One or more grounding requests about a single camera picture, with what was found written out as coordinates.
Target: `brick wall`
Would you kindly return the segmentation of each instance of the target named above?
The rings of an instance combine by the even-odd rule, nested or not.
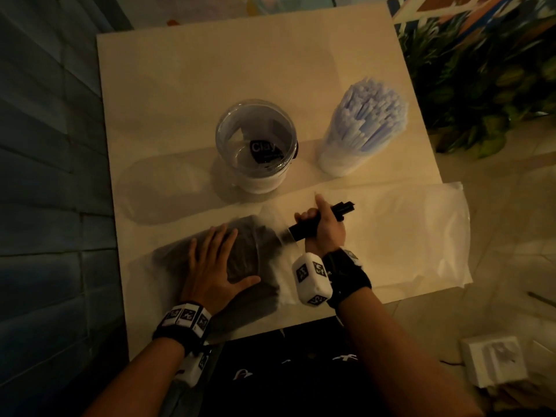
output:
[[[96,34],[115,0],[0,0],[2,415],[79,414],[127,360]]]

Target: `person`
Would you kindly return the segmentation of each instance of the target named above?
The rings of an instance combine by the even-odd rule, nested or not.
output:
[[[346,231],[323,197],[317,195],[315,200],[318,209],[296,213],[295,219],[299,222],[320,212],[316,237],[305,240],[305,250],[325,257],[340,251]],[[211,228],[199,249],[196,240],[191,242],[190,273],[181,293],[182,301],[203,306],[212,316],[238,293],[260,281],[258,276],[250,276],[236,284],[228,282],[226,262],[237,231],[231,231],[225,239],[226,230],[226,225],[218,230]],[[336,294],[335,280],[332,280],[332,287]],[[355,288],[335,307],[356,354],[340,354],[328,359],[299,357],[292,354],[291,349],[281,349],[276,340],[251,349],[244,343],[239,349],[232,348],[232,354],[226,354],[225,347],[212,376],[215,382],[211,379],[206,388],[201,414],[482,416],[483,412],[460,382],[394,321],[370,284],[363,283]],[[269,332],[261,336],[273,335]],[[94,400],[84,416],[158,415],[188,349],[187,342],[157,337],[155,333],[155,339]],[[254,367],[246,369],[241,351],[248,352],[246,356],[252,364],[266,360],[267,365],[259,366],[258,371],[254,371]],[[273,355],[279,355],[280,351],[287,352],[273,361]],[[223,372],[219,372],[221,360],[232,364],[224,366]]]

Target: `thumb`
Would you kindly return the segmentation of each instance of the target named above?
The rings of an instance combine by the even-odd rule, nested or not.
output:
[[[319,208],[320,216],[325,222],[336,221],[334,212],[332,212],[330,205],[324,200],[322,195],[316,195],[315,202],[317,208]]]
[[[261,282],[261,277],[253,275],[253,276],[247,276],[246,278],[243,278],[241,281],[232,284],[234,296],[240,294],[241,291],[246,290],[255,284],[258,284],[259,282]]]

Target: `wrist strap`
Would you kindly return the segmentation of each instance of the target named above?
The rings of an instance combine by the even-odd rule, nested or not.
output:
[[[198,354],[209,333],[211,318],[212,315],[198,303],[178,304],[162,318],[152,338],[171,338],[182,344],[186,352]]]
[[[359,260],[349,250],[338,249],[323,257],[324,267],[332,284],[332,298],[328,300],[331,308],[337,309],[338,304],[360,288],[371,286],[371,281]]]

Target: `plastic bag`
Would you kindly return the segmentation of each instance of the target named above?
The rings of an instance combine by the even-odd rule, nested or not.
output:
[[[234,329],[272,314],[283,304],[297,302],[285,278],[292,278],[291,264],[301,255],[299,248],[272,208],[264,206],[258,215],[239,218],[228,224],[228,233],[239,233],[228,259],[228,281],[238,282],[259,275],[261,282],[238,294],[222,312],[213,317],[213,336],[225,335]],[[167,284],[168,308],[177,303],[189,273],[188,251],[192,238],[200,248],[208,230],[160,247],[153,262],[170,276]]]
[[[356,186],[323,195],[331,204],[355,204],[344,221],[345,247],[374,287],[430,274],[463,286],[470,226],[461,183]]]

